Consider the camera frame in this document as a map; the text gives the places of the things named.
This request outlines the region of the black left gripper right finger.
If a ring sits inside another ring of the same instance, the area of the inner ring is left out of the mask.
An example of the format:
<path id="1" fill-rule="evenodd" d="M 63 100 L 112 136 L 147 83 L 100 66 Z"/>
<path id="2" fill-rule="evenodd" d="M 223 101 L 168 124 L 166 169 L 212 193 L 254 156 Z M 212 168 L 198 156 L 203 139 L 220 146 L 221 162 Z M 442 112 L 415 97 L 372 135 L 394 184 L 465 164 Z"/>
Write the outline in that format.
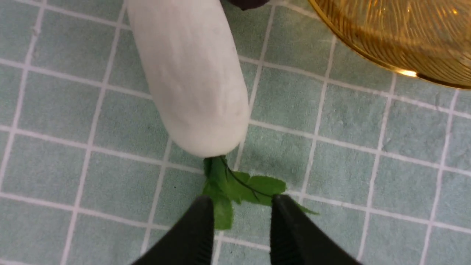
<path id="1" fill-rule="evenodd" d="M 270 262 L 272 265 L 360 264 L 284 194 L 272 198 Z"/>

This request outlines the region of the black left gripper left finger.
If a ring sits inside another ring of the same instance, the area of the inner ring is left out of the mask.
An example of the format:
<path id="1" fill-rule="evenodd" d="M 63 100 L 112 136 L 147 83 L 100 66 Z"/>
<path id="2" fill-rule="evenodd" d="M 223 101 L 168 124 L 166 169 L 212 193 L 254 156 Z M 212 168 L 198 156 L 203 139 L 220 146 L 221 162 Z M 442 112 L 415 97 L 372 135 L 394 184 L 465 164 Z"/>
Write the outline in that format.
<path id="1" fill-rule="evenodd" d="M 210 265 L 214 210 L 209 196 L 197 197 L 182 218 L 134 265 Z"/>

